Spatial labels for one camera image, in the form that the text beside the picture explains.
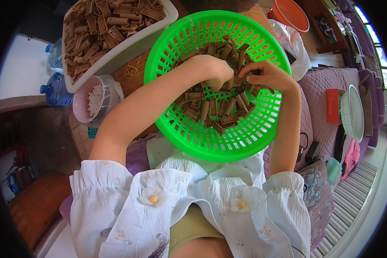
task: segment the fabric flower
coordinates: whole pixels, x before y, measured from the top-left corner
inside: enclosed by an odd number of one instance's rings
[[[162,191],[160,187],[147,187],[142,190],[142,196],[139,197],[139,201],[147,205],[155,205],[156,207],[162,206],[168,199],[168,193]]]
[[[252,203],[251,199],[248,197],[243,197],[243,198],[233,198],[231,200],[231,211],[232,212],[239,212],[239,213],[244,213],[252,210]]]
[[[320,200],[322,190],[321,172],[311,169],[304,178],[304,203],[308,207],[315,205]]]

